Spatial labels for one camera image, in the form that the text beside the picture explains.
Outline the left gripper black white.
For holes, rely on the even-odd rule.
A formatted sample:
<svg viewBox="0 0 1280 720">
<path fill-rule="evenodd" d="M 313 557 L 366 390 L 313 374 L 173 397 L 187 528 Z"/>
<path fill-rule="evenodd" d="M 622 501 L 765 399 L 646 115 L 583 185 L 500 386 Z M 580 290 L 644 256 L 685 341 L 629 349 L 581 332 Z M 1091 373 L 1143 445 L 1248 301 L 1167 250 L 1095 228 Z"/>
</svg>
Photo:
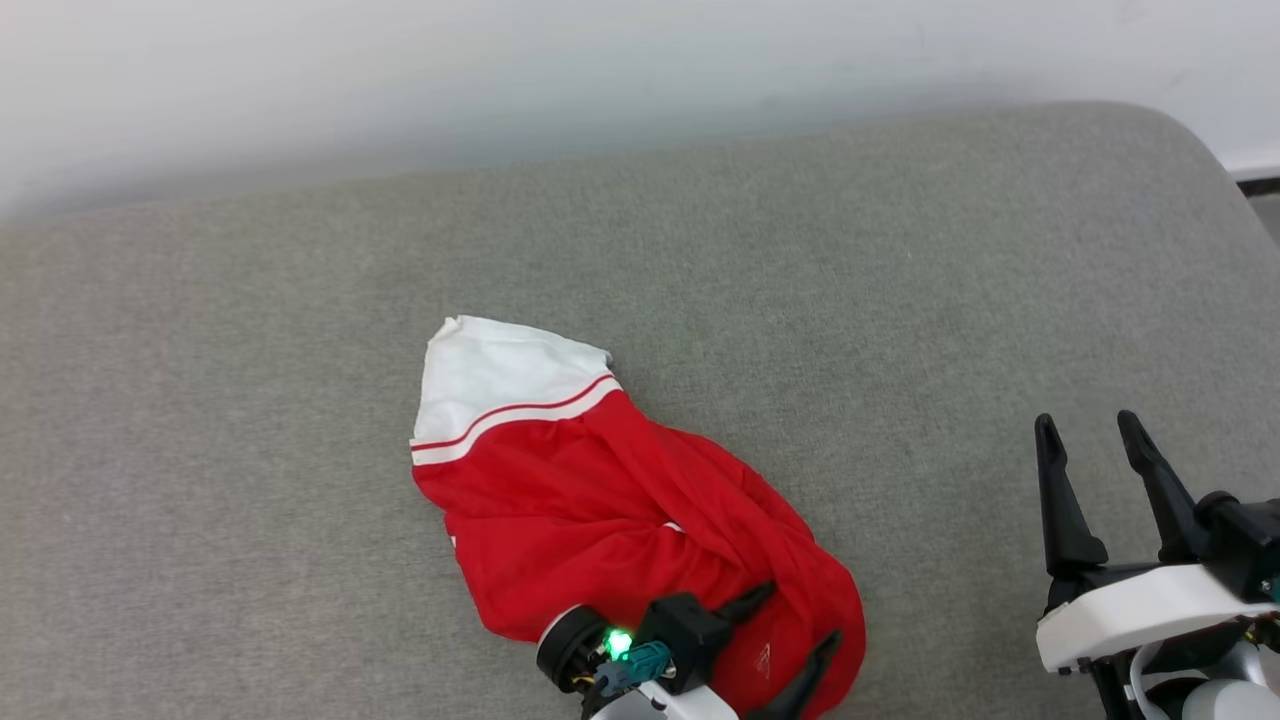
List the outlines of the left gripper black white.
<svg viewBox="0 0 1280 720">
<path fill-rule="evenodd" d="M 736 719 L 710 688 L 716 661 L 732 626 L 755 618 L 777 585 L 764 582 L 714 610 L 692 594 L 655 600 L 635 632 L 608 626 L 588 656 L 590 719 Z M 805 659 L 800 673 L 749 719 L 801 719 L 837 655 L 844 635 L 832 630 Z"/>
</svg>

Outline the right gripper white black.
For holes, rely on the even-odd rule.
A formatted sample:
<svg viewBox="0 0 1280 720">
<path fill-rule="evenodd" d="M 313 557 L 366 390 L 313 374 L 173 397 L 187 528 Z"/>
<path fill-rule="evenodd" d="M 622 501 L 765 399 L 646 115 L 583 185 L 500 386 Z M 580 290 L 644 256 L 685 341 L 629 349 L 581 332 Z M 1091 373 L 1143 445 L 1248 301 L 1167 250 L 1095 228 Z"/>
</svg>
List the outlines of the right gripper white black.
<svg viewBox="0 0 1280 720">
<path fill-rule="evenodd" d="M 1050 597 L 1036 624 L 1047 673 L 1201 632 L 1238 618 L 1277 611 L 1277 579 L 1248 591 L 1222 582 L 1201 561 L 1208 536 L 1196 503 L 1140 419 L 1117 413 L 1130 468 L 1140 477 L 1155 518 L 1161 562 L 1115 568 L 1092 534 L 1068 475 L 1068 452 L 1050 414 L 1034 423 L 1044 569 Z"/>
</svg>

